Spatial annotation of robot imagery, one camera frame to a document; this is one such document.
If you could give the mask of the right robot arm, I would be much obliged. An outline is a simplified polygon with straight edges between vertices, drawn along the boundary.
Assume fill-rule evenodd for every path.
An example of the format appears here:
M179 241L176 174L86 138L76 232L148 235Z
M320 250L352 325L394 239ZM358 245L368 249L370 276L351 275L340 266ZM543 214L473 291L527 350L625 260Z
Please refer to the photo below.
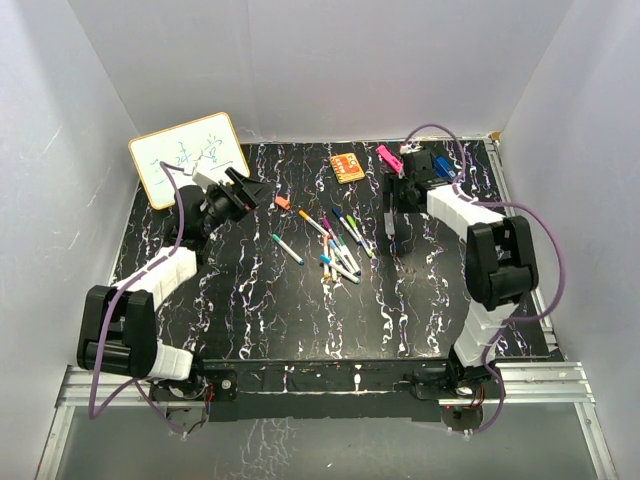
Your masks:
M385 233L395 237L394 215L425 213L444 223L465 243L465 284L471 296L461 334L450 354L447 388L466 397L482 382L479 367L495 358L494 335L521 298L538 285L538 270L528 221L505 216L473 202L448 176L437 173L436 159L425 150L397 157L376 149L390 167L384 176Z

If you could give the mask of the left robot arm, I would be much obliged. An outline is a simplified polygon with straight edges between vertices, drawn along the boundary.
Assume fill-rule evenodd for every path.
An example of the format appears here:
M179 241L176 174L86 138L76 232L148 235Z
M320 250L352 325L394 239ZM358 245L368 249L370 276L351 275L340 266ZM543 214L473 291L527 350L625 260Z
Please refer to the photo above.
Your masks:
M170 380L182 397L194 399L204 392L207 376L192 365L193 353L158 339L156 310L204 266L211 234L253 212L274 185L229 167L227 182L178 187L171 175L174 168L161 167L174 190L176 211L163 247L126 279L88 291L76 359L80 368L94 373Z

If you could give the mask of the orange highlighter cap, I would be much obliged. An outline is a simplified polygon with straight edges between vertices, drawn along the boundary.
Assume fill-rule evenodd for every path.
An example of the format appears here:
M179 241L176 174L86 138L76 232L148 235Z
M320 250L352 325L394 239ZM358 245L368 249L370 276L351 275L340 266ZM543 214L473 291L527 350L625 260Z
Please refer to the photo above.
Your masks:
M274 204L286 211L289 211L291 209L290 201L287 198L276 196L274 199Z

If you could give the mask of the orange highlighter marker body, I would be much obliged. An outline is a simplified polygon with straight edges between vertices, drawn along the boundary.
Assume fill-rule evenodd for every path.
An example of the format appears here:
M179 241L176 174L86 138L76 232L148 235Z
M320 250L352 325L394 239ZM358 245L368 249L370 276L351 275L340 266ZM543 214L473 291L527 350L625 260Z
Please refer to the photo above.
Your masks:
M383 218L385 234L388 239L392 240L395 236L394 215L391 211L385 211Z

